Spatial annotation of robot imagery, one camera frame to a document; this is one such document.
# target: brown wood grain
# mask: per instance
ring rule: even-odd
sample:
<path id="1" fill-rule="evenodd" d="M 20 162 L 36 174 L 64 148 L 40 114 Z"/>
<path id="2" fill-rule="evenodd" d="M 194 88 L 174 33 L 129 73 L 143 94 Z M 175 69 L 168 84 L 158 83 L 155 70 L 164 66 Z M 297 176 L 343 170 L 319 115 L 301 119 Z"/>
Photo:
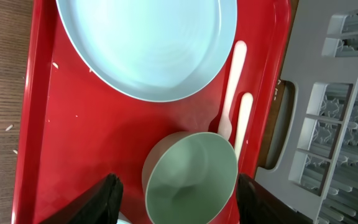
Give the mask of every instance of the brown wood grain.
<path id="1" fill-rule="evenodd" d="M 0 0 L 0 223 L 11 222 L 31 13 L 32 0 Z"/>
<path id="2" fill-rule="evenodd" d="M 291 0 L 290 30 L 292 30 L 292 25 L 293 25 L 293 21 L 294 21 L 295 14 L 296 14 L 296 9 L 298 7 L 298 3 L 299 3 L 299 0 Z M 287 47 L 288 47 L 288 41 L 287 41 L 287 46 L 285 47 L 284 55 L 287 52 Z M 261 167 L 265 167 L 265 165 L 266 165 L 267 154 L 269 153 L 270 144 L 272 142 L 274 127 L 276 125 L 278 112 L 280 110 L 280 105 L 281 105 L 281 101 L 283 98 L 285 85 L 286 85 L 285 82 L 277 82 L 277 84 L 276 84 L 276 94 L 275 94 L 275 97 L 272 99 L 273 101 L 272 101 L 272 105 L 270 107 L 270 111 L 268 114 L 267 124 L 266 124 L 266 128 L 265 128 L 264 136 L 262 139 L 262 145 L 261 145 L 260 151 L 259 151 L 257 165 L 261 166 Z"/>

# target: dish rack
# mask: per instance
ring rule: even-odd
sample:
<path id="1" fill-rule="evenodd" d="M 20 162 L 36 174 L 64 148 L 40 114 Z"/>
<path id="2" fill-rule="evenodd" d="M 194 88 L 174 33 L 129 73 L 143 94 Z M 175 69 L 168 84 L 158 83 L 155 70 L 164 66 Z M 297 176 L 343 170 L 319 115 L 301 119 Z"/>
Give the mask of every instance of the dish rack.
<path id="1" fill-rule="evenodd" d="M 358 223 L 357 0 L 300 0 L 281 79 L 295 86 L 291 120 L 256 181 L 313 223 Z"/>

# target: spoon handle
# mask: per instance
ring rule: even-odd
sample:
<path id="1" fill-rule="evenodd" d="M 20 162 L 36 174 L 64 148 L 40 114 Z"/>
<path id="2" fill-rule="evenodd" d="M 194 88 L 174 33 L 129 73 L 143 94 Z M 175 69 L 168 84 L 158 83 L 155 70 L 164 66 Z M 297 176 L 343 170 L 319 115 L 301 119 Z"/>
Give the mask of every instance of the spoon handle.
<path id="1" fill-rule="evenodd" d="M 240 112 L 239 112 L 239 121 L 237 124 L 237 133 L 236 141 L 234 143 L 234 152 L 236 153 L 237 160 L 240 158 L 240 153 L 242 149 L 242 143 L 246 136 L 247 126 L 249 115 L 251 114 L 252 102 L 254 97 L 252 94 L 246 93 L 241 98 Z"/>
<path id="2" fill-rule="evenodd" d="M 233 58 L 229 73 L 229 82 L 227 83 L 226 95 L 223 103 L 223 114 L 229 116 L 230 107 L 233 102 L 234 93 L 239 83 L 242 67 L 247 54 L 247 45 L 244 41 L 237 41 L 234 46 Z"/>

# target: plate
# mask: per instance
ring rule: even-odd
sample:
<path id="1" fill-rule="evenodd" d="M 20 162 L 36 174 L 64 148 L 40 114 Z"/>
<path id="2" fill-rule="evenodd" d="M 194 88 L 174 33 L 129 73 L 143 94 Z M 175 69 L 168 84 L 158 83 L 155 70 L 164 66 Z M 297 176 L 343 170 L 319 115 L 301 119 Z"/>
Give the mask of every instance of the plate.
<path id="1" fill-rule="evenodd" d="M 145 101 L 204 88 L 232 47 L 236 0 L 57 0 L 76 51 L 100 79 Z"/>

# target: white plastic cutlery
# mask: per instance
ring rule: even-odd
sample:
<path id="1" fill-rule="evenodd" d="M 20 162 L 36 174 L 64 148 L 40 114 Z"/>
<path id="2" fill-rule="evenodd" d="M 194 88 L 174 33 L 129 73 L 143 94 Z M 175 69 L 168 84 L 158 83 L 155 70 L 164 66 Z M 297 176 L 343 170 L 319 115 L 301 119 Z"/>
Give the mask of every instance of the white plastic cutlery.
<path id="1" fill-rule="evenodd" d="M 234 142 L 234 152 L 236 153 L 237 160 L 240 158 L 242 143 L 244 142 L 244 138 L 246 136 L 249 115 L 251 114 L 253 102 L 254 97 L 250 93 L 244 94 L 241 98 L 239 120 L 237 122 L 236 141 Z"/>
<path id="2" fill-rule="evenodd" d="M 232 132 L 232 125 L 230 122 L 230 108 L 233 102 L 234 93 L 236 92 L 237 84 L 241 76 L 242 67 L 246 60 L 247 45 L 244 41 L 237 41 L 234 46 L 234 53 L 230 67 L 229 81 L 227 83 L 226 95 L 223 103 L 223 111 L 221 120 L 219 122 L 218 134 L 224 139 L 228 140 Z"/>

